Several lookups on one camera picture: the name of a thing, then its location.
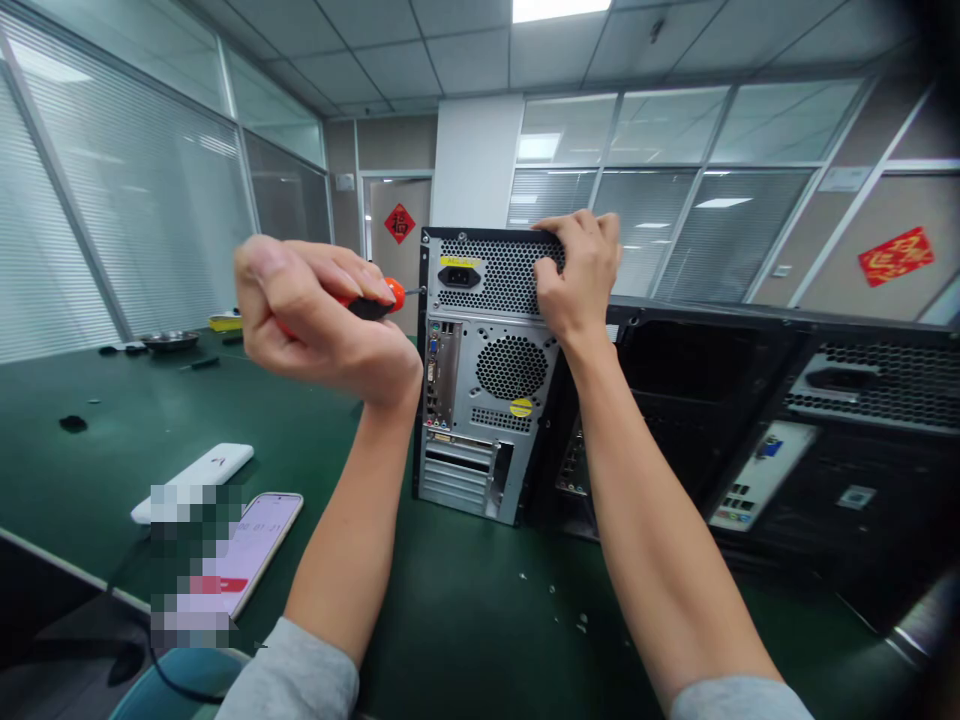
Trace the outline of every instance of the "door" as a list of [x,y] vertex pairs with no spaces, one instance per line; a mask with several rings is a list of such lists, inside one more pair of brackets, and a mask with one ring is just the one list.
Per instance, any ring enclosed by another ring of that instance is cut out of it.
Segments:
[[[431,180],[369,180],[370,183],[370,251],[372,260],[383,274],[394,278],[404,289],[420,285],[420,231],[430,218]],[[397,205],[403,205],[415,223],[413,230],[400,242],[387,230],[387,218]],[[417,305],[413,296],[399,312],[389,316],[407,335],[417,334]]]

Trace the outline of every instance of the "hand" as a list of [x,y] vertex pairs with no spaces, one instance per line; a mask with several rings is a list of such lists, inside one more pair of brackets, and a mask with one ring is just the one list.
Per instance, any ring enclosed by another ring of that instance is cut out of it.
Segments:
[[254,235],[237,249],[234,272],[244,348],[255,362],[375,406],[419,398],[423,364],[413,343],[392,322],[361,320],[333,297],[395,302],[376,265],[346,248]]
[[551,332],[568,353],[607,343],[607,305],[623,254],[620,218],[612,213],[596,218],[589,210],[578,210],[541,220],[533,229],[555,233],[566,254],[559,275],[552,258],[540,258],[533,266],[537,301]]

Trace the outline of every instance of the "ceiling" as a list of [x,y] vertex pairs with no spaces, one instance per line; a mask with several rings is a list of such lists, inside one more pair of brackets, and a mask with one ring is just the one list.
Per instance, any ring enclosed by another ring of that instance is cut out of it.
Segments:
[[327,117],[507,91],[855,71],[912,41],[883,0],[613,0],[518,25],[510,0],[182,2]]

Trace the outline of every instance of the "phone screen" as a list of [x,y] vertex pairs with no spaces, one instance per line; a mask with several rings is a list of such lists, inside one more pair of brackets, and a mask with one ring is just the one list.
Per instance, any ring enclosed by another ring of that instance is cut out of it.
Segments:
[[266,569],[267,558],[283,539],[302,502],[299,495],[268,493],[254,499],[243,513],[226,554],[217,558],[220,597],[230,617],[235,616],[257,576]]

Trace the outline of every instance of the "green workbench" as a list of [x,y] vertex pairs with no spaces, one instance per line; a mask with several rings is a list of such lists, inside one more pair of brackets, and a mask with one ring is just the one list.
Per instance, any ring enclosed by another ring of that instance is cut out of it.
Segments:
[[[221,365],[178,371],[207,353]],[[238,622],[241,649],[252,652],[283,611],[350,449],[358,403],[272,376],[209,333],[167,358],[87,351],[0,366],[0,388],[0,528],[92,576],[110,577],[142,534],[130,510],[150,485],[216,443],[255,449],[231,480],[244,502],[303,494],[303,512]],[[58,419],[71,414],[89,428],[62,430]],[[382,720],[659,717],[599,546],[418,502],[409,470],[406,483],[360,710]],[[119,587],[149,600],[150,563],[125,572]],[[877,717],[911,681],[913,669],[833,596],[741,589],[774,661],[819,720]],[[576,628],[581,613],[586,634]]]

